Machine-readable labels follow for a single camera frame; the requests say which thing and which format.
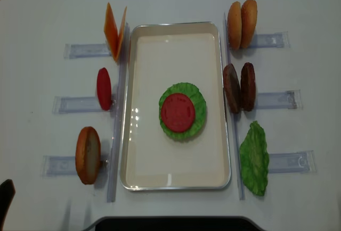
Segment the brown meat patty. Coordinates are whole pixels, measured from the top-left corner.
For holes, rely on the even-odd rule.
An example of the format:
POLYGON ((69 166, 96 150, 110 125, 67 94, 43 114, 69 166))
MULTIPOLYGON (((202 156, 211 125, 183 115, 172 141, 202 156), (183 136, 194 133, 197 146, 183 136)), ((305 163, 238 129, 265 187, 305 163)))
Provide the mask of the brown meat patty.
POLYGON ((252 111, 256 100, 256 82, 254 66, 247 62, 241 71, 241 106, 245 111, 252 111))
POLYGON ((238 76, 232 63, 223 70, 223 87, 230 112, 238 114, 241 111, 241 91, 238 76))

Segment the red tomato slice on tray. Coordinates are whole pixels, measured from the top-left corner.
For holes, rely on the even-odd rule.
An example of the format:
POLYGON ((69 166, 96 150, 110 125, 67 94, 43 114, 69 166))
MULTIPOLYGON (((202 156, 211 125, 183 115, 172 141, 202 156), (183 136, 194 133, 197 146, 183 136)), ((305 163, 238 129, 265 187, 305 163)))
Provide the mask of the red tomato slice on tray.
POLYGON ((183 133, 191 128, 196 112, 190 98, 182 93, 170 94, 161 106, 161 120, 175 133, 183 133))

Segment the green lettuce leaf on tray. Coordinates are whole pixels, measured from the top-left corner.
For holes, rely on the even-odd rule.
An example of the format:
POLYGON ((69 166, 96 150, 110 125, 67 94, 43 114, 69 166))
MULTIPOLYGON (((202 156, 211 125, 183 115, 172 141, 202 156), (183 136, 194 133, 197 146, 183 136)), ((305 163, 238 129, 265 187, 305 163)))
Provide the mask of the green lettuce leaf on tray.
POLYGON ((159 121, 160 121, 160 126, 163 129, 164 133, 176 141, 183 141, 185 139, 193 138, 196 135, 198 135, 199 132, 202 130, 206 121, 206 101, 203 95, 201 94, 201 92, 199 91, 199 88, 195 86, 194 84, 187 83, 187 82, 186 83, 180 82, 169 87, 162 94, 159 100, 159 121), (166 99, 166 97, 174 93, 182 93, 188 96, 190 100, 192 101, 194 108, 195 108, 195 112, 196 112, 196 117, 191 128, 183 133, 175 133, 171 131, 165 126, 165 124, 161 120, 161 115, 160 115, 161 106, 164 100, 166 99))

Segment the upright red tomato slice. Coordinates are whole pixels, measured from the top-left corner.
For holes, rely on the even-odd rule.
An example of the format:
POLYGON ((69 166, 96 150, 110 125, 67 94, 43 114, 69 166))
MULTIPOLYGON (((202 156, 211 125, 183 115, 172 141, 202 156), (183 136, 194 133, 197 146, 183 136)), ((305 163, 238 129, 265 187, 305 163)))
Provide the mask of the upright red tomato slice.
POLYGON ((112 98, 111 81, 106 68, 102 68, 98 72, 96 90, 101 108, 108 111, 112 106, 112 98))

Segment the right orange cheese slice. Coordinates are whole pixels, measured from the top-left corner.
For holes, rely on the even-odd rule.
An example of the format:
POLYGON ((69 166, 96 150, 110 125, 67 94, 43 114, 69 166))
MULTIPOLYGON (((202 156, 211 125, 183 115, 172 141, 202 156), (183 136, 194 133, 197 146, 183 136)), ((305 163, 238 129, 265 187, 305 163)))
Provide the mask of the right orange cheese slice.
POLYGON ((121 51, 121 47, 122 47, 123 39, 124 39, 124 31, 125 31, 125 24, 126 24, 126 22, 125 22, 126 10, 127 10, 127 7, 125 7, 125 9, 124 9, 124 14, 123 14, 121 25, 120 25, 120 31, 118 34, 118 45, 117 45, 117 54, 116 54, 116 61, 117 62, 119 60, 120 51, 121 51))

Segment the orange cheese slice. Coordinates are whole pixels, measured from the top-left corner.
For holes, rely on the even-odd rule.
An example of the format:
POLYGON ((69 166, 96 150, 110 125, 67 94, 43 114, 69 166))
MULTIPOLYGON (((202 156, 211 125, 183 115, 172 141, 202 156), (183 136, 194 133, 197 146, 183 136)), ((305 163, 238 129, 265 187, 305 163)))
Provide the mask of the orange cheese slice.
POLYGON ((125 24, 126 24, 126 22, 125 22, 126 10, 127 10, 127 7, 125 7, 125 9, 124 9, 124 14, 123 14, 121 25, 120 25, 120 31, 118 34, 118 45, 117 45, 117 54, 116 54, 116 61, 117 62, 119 60, 120 51, 121 51, 121 47, 122 47, 123 39, 124 39, 124 31, 125 31, 125 24))
POLYGON ((105 12, 105 21, 104 21, 104 28, 103 28, 106 41, 110 48, 112 57, 115 62, 118 62, 118 46, 119 46, 119 36, 118 36, 118 29, 115 22, 115 18, 112 12, 112 8, 110 3, 107 3, 107 8, 105 12))

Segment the left orange cheese slice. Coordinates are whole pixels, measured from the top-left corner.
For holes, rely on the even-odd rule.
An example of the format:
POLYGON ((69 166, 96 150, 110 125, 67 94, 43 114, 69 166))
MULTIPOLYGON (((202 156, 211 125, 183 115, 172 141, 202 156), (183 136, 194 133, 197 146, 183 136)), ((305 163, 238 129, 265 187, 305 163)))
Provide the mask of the left orange cheese slice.
POLYGON ((105 21, 104 21, 104 28, 103 28, 106 41, 110 48, 112 57, 115 62, 118 62, 118 46, 119 46, 119 36, 118 36, 118 29, 115 22, 115 18, 112 12, 112 8, 110 3, 107 3, 107 8, 105 12, 105 21))

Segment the upright green lettuce leaf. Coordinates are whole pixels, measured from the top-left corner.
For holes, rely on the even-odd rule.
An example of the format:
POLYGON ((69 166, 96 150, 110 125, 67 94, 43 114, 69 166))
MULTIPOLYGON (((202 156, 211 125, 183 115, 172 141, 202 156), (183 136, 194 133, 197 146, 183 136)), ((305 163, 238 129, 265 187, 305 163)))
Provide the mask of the upright green lettuce leaf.
POLYGON ((243 184, 257 196, 264 196, 268 184, 270 156, 264 129, 257 121, 250 129, 239 148, 241 178, 243 184))

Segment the white rectangular metal tray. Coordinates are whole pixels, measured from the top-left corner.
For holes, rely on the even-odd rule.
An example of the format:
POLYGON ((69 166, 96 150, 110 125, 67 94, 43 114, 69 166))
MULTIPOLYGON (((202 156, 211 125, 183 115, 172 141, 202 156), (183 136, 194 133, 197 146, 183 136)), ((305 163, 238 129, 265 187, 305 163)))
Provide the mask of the white rectangular metal tray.
POLYGON ((221 40, 212 22, 145 25, 131 33, 120 178, 130 191, 220 189, 230 181, 221 40), (159 108, 178 83, 197 87, 203 126, 186 139, 163 131, 159 108))

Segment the upright bun slice left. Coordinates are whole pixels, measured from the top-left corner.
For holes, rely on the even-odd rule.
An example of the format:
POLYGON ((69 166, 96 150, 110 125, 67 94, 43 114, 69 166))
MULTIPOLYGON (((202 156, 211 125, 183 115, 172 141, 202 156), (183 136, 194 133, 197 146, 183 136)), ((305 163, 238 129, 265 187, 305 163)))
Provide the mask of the upright bun slice left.
POLYGON ((77 139, 75 165, 79 179, 85 185, 95 183, 101 157, 101 143, 93 127, 84 127, 77 139))

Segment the left upright bun half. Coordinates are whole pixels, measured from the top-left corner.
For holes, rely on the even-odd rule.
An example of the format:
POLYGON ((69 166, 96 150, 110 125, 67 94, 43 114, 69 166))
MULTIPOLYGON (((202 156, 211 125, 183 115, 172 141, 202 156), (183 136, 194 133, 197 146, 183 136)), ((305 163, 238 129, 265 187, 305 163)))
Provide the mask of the left upright bun half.
POLYGON ((242 34, 241 5, 239 2, 234 2, 230 6, 227 27, 230 47, 233 50, 238 50, 240 48, 242 34))

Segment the upright bun half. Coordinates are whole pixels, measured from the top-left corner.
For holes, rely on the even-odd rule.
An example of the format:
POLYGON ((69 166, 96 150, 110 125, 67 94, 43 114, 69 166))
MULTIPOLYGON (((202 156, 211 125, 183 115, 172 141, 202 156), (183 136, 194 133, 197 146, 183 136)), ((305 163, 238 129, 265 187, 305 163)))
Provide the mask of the upright bun half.
POLYGON ((238 50, 240 48, 242 34, 241 5, 239 2, 234 2, 230 6, 227 27, 230 47, 233 50, 238 50))
POLYGON ((241 7, 241 19, 242 36, 240 46, 247 48, 251 43, 257 23, 257 2, 255 0, 246 0, 243 3, 241 7))

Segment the right upright bun half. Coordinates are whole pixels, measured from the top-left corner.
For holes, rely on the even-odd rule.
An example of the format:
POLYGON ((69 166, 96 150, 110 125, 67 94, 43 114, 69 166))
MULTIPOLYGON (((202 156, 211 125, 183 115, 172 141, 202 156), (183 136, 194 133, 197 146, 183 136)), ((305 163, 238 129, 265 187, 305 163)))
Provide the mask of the right upright bun half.
POLYGON ((246 0, 243 3, 241 7, 241 19, 242 36, 240 46, 247 48, 251 43, 257 23, 257 2, 255 0, 246 0))

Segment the black base at bottom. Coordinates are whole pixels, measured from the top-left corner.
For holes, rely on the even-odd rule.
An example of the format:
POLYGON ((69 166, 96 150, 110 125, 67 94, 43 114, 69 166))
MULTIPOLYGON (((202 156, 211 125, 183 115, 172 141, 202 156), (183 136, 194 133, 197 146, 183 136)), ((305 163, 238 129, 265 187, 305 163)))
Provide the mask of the black base at bottom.
POLYGON ((101 220, 96 230, 261 230, 242 217, 121 217, 101 220))

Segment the left clear acrylic rack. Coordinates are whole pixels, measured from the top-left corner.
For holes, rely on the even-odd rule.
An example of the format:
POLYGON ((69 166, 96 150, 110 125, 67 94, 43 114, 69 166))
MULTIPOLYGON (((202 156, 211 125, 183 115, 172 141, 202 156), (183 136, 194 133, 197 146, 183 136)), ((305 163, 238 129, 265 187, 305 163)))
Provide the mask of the left clear acrylic rack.
MULTIPOLYGON (((110 112, 113 116, 113 137, 112 146, 108 155, 103 156, 100 173, 108 174, 107 201, 116 200, 119 151, 121 143, 121 126, 125 114, 125 84, 127 78, 127 63, 130 44, 130 28, 125 25, 124 42, 119 57, 119 76, 116 92, 112 95, 113 103, 110 112)), ((88 57, 110 56, 109 47, 104 44, 66 44, 64 48, 65 59, 77 59, 88 57)), ((52 113, 89 113, 101 112, 99 101, 92 97, 59 97, 56 96, 53 102, 52 113)), ((42 175, 47 177, 72 176, 76 174, 75 158, 73 156, 48 156, 43 157, 42 175)))

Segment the clear acrylic rack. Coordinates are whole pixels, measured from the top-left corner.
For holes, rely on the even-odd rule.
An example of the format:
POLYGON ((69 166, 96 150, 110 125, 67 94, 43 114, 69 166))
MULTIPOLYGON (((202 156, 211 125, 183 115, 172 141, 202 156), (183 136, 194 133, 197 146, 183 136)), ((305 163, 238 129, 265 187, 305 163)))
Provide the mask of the clear acrylic rack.
MULTIPOLYGON (((107 201, 116 200, 119 151, 121 143, 121 126, 125 114, 125 84, 127 78, 127 63, 130 44, 130 28, 125 25, 124 42, 119 57, 119 76, 116 92, 112 95, 113 103, 110 112, 113 116, 113 137, 112 146, 108 155, 103 156, 100 173, 108 174, 107 201)), ((110 56, 109 47, 104 44, 66 44, 64 48, 65 59, 77 59, 88 57, 110 56)), ((56 96, 53 102, 52 113, 89 113, 101 112, 99 101, 92 97, 59 97, 56 96)), ((42 175, 47 177, 72 176, 76 174, 75 158, 73 156, 48 156, 43 157, 42 175)))
MULTIPOLYGON (((287 33, 276 34, 259 34, 255 35, 251 43, 252 47, 284 47, 288 43, 287 33)), ((300 90, 289 90, 275 93, 259 93, 256 96, 255 109, 301 109, 303 107, 301 101, 300 90)), ((234 154, 237 171, 237 184, 239 199, 245 199, 245 187, 242 182, 241 164, 239 158, 239 133, 238 119, 236 114, 231 115, 231 128, 233 135, 234 154)), ((269 155, 268 170, 270 174, 284 173, 309 173, 316 172, 314 151, 301 151, 294 153, 277 153, 269 155)))

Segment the right clear acrylic rack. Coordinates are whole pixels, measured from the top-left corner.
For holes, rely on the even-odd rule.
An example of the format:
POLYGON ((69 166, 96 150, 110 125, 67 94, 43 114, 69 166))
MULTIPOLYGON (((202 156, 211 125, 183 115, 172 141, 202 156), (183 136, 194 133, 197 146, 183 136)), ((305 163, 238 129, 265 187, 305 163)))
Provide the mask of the right clear acrylic rack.
MULTIPOLYGON (((284 47, 288 43, 287 33, 276 34, 259 34, 255 35, 251 43, 252 47, 284 47)), ((301 109, 303 107, 301 101, 300 90, 289 90, 275 93, 259 93, 256 96, 255 109, 301 109)), ((234 154, 237 171, 237 184, 239 199, 245 199, 245 187, 242 182, 241 164, 239 158, 239 133, 238 119, 236 114, 231 115, 231 128, 233 135, 234 154)), ((316 172, 314 151, 301 151, 294 153, 277 153, 269 155, 268 170, 270 174, 284 173, 309 173, 316 172)))

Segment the black object at left edge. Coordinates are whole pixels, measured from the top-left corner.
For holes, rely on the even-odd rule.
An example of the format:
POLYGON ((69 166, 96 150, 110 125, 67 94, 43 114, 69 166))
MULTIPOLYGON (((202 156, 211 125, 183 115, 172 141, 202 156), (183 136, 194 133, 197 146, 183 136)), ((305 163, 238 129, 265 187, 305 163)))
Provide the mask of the black object at left edge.
POLYGON ((1 230, 3 230, 5 218, 9 210, 9 207, 11 205, 11 202, 14 198, 14 195, 15 195, 15 187, 14 187, 13 180, 7 179, 3 183, 1 183, 1 188, 0 188, 1 230))

